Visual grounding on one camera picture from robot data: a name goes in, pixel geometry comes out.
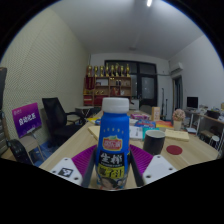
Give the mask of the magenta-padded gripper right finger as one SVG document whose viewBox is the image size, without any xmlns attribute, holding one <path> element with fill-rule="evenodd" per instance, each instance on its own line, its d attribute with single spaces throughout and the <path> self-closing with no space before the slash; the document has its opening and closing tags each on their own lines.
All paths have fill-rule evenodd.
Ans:
<svg viewBox="0 0 224 224">
<path fill-rule="evenodd" d="M 131 173 L 128 177 L 129 187 L 143 187 L 165 176 L 176 169 L 162 156 L 152 156 L 137 146 L 130 146 Z"/>
</svg>

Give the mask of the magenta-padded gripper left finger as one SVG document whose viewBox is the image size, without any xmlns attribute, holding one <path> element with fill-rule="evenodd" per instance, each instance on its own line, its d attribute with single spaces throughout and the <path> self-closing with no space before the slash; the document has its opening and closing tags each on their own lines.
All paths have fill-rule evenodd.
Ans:
<svg viewBox="0 0 224 224">
<path fill-rule="evenodd" d="M 93 145 L 72 158 L 63 158 L 50 170 L 50 173 L 87 188 L 94 168 L 96 148 L 97 146 Z"/>
</svg>

